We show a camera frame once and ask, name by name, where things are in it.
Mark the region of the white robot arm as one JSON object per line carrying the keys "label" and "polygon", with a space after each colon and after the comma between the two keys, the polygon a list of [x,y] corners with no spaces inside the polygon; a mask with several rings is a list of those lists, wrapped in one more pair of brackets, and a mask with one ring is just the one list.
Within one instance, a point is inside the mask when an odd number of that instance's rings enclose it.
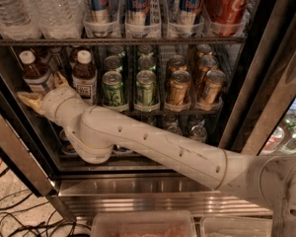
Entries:
{"label": "white robot arm", "polygon": [[180,136],[88,105],[65,78],[45,94],[19,92],[17,96],[61,126],[83,160],[104,162],[112,147],[120,145],[209,189],[271,209],[271,236],[296,237],[296,155],[244,155]]}

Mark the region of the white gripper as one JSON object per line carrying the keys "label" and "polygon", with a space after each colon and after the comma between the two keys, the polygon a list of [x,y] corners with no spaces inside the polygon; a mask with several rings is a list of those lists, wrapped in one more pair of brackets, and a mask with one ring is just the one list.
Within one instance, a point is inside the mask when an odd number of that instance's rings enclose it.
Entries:
{"label": "white gripper", "polygon": [[81,98],[69,86],[67,79],[59,72],[53,73],[56,89],[45,96],[40,93],[18,92],[17,96],[37,114],[45,116],[56,124],[64,124],[81,112]]}

